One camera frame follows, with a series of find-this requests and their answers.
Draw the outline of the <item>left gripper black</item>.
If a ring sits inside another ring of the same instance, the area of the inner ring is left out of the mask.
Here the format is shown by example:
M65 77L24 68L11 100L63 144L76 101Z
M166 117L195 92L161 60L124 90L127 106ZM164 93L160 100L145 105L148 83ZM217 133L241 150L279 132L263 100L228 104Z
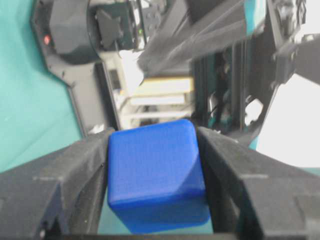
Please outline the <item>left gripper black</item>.
M252 149L278 87L293 74L320 81L319 34L289 40L320 9L310 0L267 1L263 32L247 39L258 27L257 8L255 0L175 0L137 60L154 75L210 54L192 65L192 119Z

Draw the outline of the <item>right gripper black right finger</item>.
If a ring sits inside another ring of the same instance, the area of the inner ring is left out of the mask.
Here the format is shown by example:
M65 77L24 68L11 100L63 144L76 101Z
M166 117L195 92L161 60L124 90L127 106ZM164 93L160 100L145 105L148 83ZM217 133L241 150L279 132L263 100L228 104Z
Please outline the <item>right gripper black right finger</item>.
M213 229L239 240L317 240L320 178L211 129L198 146Z

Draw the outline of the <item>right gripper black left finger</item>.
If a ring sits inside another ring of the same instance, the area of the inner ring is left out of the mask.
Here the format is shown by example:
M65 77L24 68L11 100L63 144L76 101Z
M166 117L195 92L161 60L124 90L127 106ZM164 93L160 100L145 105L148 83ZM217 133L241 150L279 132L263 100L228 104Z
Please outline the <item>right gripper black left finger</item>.
M0 237L96 234L107 189L108 128L0 175Z

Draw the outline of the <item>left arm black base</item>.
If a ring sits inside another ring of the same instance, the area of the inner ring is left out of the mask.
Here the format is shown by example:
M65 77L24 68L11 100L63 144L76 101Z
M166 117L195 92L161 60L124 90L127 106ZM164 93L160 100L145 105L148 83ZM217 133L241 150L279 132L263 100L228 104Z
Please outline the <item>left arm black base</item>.
M104 0L35 0L31 25L47 70L61 80L82 136L120 121L96 13Z

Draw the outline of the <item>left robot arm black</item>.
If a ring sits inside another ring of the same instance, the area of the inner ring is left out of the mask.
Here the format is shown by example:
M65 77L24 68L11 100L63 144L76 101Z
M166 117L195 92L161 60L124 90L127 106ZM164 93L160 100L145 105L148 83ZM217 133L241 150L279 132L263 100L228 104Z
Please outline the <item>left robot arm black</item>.
M269 107L275 88L297 73L318 83L320 36L303 33L304 0L168 0L159 10L139 0L93 7L98 49L141 51L138 67L160 75L190 62L199 125L225 134L255 131L263 110L245 126L245 98Z

